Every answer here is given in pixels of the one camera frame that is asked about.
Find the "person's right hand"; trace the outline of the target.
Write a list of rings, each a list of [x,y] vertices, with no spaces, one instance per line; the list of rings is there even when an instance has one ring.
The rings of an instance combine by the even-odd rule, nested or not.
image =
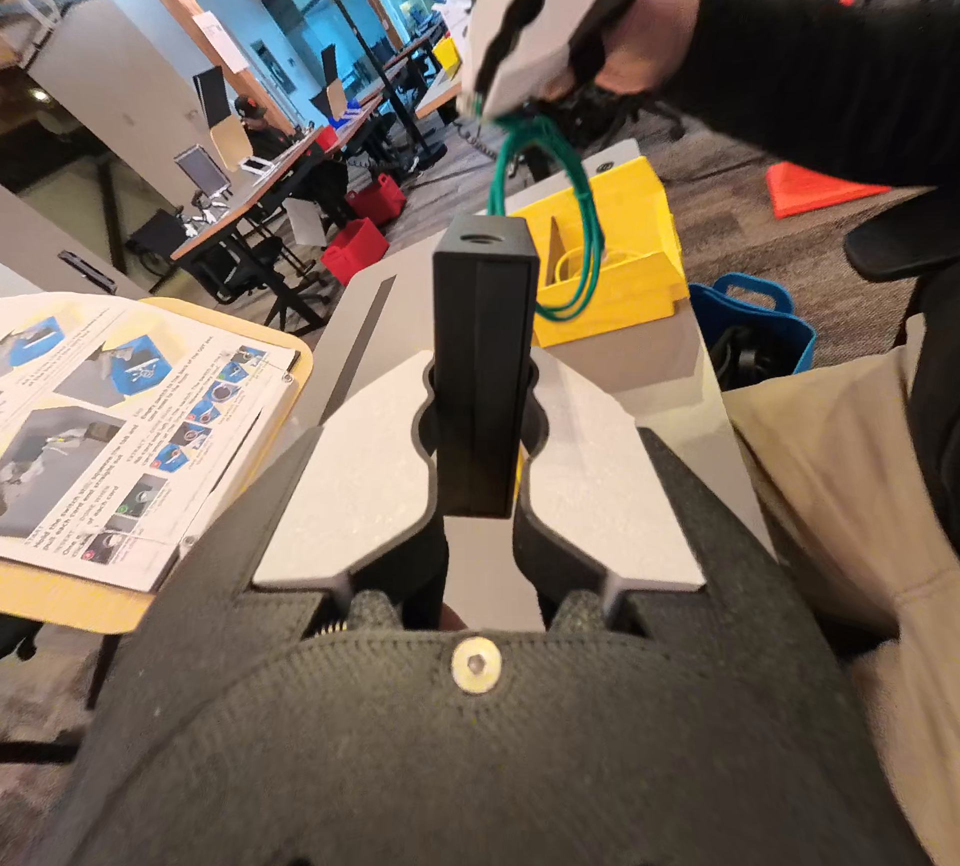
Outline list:
[[[593,78],[619,96],[656,92],[680,69],[701,0],[633,0],[603,36],[605,60]]]

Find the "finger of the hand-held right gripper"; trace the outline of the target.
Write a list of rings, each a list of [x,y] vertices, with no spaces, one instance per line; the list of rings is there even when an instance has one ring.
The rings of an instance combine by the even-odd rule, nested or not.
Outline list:
[[[530,26],[543,0],[474,0],[465,29],[461,112],[503,116],[539,82]]]
[[[484,93],[484,119],[520,108],[549,81],[566,72],[574,33],[597,0],[543,0],[532,22],[518,29]]]

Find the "printed instruction sheet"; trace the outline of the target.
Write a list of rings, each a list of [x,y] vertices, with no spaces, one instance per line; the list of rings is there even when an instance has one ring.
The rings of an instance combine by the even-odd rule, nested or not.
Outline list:
[[[252,482],[311,350],[175,298],[2,298],[1,612],[132,632]]]

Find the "small wooden board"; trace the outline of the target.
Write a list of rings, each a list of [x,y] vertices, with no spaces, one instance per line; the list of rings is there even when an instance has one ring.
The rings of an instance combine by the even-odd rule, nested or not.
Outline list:
[[[236,115],[229,115],[209,129],[210,139],[229,173],[234,173],[255,155],[246,128]]]

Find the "yellow plastic bin with divider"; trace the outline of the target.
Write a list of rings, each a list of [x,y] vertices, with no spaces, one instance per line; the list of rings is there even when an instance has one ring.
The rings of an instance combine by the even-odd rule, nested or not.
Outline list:
[[[540,260],[539,347],[666,319],[689,297],[666,191],[647,159],[615,165],[589,183],[604,236],[593,256],[572,186],[512,213],[526,223]]]

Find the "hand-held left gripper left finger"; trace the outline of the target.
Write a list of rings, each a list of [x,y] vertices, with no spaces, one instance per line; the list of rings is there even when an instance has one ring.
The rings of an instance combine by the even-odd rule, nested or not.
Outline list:
[[[365,591],[402,603],[445,560],[437,467],[422,424],[434,354],[421,350],[356,392],[319,428],[251,583],[269,592]]]

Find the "black flat device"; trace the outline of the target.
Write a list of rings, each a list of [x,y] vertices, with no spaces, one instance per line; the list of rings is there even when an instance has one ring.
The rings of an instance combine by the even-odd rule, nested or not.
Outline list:
[[[79,273],[102,293],[110,296],[117,295],[118,287],[116,281],[92,265],[88,260],[82,258],[78,253],[64,249],[57,254],[57,258],[75,272]]]

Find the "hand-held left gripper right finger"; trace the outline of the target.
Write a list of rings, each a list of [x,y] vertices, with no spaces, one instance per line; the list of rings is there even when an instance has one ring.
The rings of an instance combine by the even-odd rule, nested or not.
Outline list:
[[[706,584],[633,417],[540,347],[524,411],[515,561],[543,596]]]

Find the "red plastic bin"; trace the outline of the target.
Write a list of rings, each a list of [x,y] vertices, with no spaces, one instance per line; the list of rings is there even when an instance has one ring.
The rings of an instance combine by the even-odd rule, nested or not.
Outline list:
[[[345,200],[356,219],[367,219],[378,228],[397,220],[407,205],[402,188],[386,173],[360,190],[348,191]]]
[[[329,240],[320,263],[336,281],[347,287],[364,269],[383,260],[389,241],[377,224],[368,217],[349,221]]]

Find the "black network switch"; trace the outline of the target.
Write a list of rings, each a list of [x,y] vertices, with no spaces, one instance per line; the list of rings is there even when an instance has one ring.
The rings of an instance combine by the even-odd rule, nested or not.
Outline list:
[[[445,516],[512,512],[540,263],[519,216],[459,214],[434,250],[431,384]]]

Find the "wooden office desk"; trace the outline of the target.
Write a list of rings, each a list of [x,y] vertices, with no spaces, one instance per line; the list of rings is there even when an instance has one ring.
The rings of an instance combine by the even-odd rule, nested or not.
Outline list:
[[[216,241],[220,235],[241,220],[259,202],[268,195],[281,188],[292,187],[293,179],[290,173],[294,165],[306,157],[311,162],[324,161],[334,157],[359,133],[362,125],[374,114],[383,102],[383,95],[376,94],[368,99],[364,107],[357,112],[351,121],[334,129],[335,138],[321,149],[319,140],[329,127],[310,130],[302,139],[297,140],[290,149],[283,152],[274,160],[267,173],[257,176],[254,180],[234,193],[226,212],[213,224],[201,228],[196,236],[187,239],[171,253],[170,259],[174,263],[181,263],[198,251],[205,243]]]

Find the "white paper notice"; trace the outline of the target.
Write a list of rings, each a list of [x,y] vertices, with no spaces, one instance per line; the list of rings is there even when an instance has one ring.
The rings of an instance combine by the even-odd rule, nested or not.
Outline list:
[[[221,58],[226,69],[241,73],[249,69],[249,63],[228,30],[212,11],[202,11],[193,16],[193,21]]]

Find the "person's right forearm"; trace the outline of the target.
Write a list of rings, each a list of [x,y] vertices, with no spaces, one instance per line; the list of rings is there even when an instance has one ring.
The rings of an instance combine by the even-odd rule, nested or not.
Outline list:
[[[700,0],[659,89],[714,131],[865,185],[958,186],[958,7]]]

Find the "person's beige pants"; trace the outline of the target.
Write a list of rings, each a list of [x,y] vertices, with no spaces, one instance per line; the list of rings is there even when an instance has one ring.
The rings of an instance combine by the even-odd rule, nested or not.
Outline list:
[[[927,331],[726,392],[726,415],[808,605],[880,637],[848,668],[874,750],[930,860],[959,862],[959,572],[908,431]]]

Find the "grey tilted monitor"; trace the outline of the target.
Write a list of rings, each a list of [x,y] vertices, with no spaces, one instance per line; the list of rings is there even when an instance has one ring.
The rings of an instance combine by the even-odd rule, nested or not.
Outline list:
[[[199,193],[211,199],[233,189],[226,172],[199,144],[176,154],[174,163]]]

